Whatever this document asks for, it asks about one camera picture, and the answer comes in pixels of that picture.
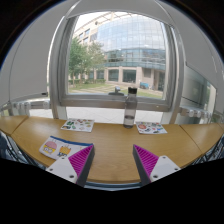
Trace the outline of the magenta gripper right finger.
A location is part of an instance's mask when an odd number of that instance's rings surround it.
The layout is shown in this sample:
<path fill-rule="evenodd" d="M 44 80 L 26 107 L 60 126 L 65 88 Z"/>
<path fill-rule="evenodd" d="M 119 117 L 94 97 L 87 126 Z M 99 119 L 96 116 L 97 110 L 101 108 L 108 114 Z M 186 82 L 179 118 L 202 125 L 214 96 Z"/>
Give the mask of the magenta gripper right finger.
<path fill-rule="evenodd" d="M 138 145 L 133 145 L 133 157 L 143 186 L 180 170 L 166 155 L 157 156 Z"/>

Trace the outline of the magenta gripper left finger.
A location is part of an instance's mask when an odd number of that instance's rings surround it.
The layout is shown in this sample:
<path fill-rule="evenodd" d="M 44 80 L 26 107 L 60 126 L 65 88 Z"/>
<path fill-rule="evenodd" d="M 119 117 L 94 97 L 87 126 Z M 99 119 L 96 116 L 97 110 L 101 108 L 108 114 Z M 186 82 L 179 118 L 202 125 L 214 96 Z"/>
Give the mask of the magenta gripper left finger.
<path fill-rule="evenodd" d="M 94 145 L 90 145 L 69 157 L 57 159 L 46 171 L 84 187 L 94 155 Z"/>

